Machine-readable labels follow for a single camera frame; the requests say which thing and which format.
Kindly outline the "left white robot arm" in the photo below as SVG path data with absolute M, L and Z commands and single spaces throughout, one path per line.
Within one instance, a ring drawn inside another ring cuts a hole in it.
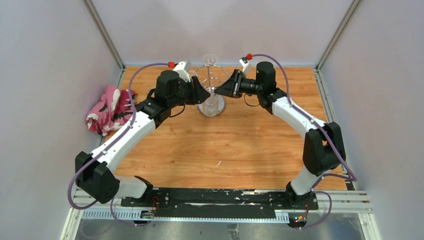
M 106 204 L 114 198 L 131 197 L 140 206 L 149 206 L 153 193 L 141 177 L 116 177 L 114 172 L 124 157 L 149 133 L 157 129 L 178 106 L 198 105 L 210 97 L 197 76 L 174 70 L 161 72 L 156 87 L 135 108 L 135 115 L 103 146 L 91 153 L 80 152 L 75 157 L 76 186 L 94 199 Z

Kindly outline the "pink camouflage cloth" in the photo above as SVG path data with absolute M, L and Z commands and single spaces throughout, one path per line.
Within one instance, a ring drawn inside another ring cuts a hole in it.
M 85 120 L 88 130 L 104 137 L 119 130 L 131 119 L 134 108 L 130 99 L 136 96 L 133 90 L 107 85 L 99 102 L 88 112 Z

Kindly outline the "aluminium frame rail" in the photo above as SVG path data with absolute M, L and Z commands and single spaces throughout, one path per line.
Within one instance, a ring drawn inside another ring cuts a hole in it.
M 304 225 L 330 214 L 371 214 L 367 194 L 357 190 L 314 190 L 289 204 L 284 190 L 154 188 L 146 200 L 118 197 L 84 210 L 70 211 L 77 220 L 120 220 L 133 225 L 154 222 L 282 223 Z

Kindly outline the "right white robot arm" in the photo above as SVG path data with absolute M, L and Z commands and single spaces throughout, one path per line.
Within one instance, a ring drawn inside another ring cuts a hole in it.
M 243 94 L 257 96 L 263 109 L 286 122 L 304 140 L 304 166 L 286 185 L 285 201 L 290 208 L 301 207 L 322 177 L 346 161 L 341 127 L 305 112 L 287 92 L 278 88 L 272 63 L 259 62 L 254 79 L 247 78 L 239 69 L 234 70 L 214 93 L 230 98 L 241 98 Z

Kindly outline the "chrome wine glass rack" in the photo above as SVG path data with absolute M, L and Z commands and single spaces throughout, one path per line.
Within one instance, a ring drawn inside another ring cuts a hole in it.
M 214 70 L 221 70 L 224 77 L 216 76 Z M 204 64 L 194 72 L 198 76 L 201 86 L 210 93 L 210 97 L 197 105 L 198 111 L 208 118 L 217 117 L 225 110 L 226 102 L 221 95 L 215 93 L 215 89 L 225 82 L 225 78 L 228 76 L 227 72 L 217 64 Z

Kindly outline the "clear wine glass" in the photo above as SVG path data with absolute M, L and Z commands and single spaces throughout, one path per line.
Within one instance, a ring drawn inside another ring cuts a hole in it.
M 205 62 L 205 65 L 212 66 L 219 61 L 219 57 L 216 54 L 208 53 L 203 56 L 203 61 Z
M 219 98 L 217 94 L 213 94 L 202 104 L 202 112 L 206 117 L 214 117 L 218 111 Z

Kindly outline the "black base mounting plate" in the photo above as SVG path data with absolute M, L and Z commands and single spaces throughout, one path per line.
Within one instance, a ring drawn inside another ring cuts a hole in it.
M 123 207 L 151 208 L 157 217 L 271 219 L 276 210 L 317 210 L 316 194 L 293 197 L 285 190 L 231 188 L 153 188 L 142 198 L 125 197 Z

